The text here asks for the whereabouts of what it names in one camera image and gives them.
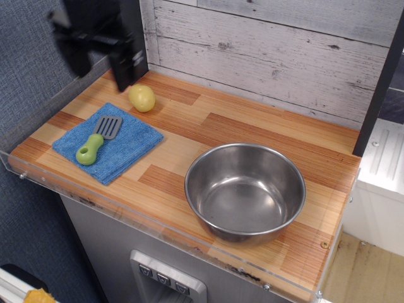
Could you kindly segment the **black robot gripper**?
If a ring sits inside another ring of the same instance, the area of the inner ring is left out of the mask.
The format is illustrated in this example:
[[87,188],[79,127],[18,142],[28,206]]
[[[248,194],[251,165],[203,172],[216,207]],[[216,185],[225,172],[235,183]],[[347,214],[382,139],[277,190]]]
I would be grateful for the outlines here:
[[88,52],[109,54],[117,84],[124,92],[141,78],[141,52],[124,23],[120,1],[63,1],[47,14],[56,44],[72,72],[82,78],[92,68]]

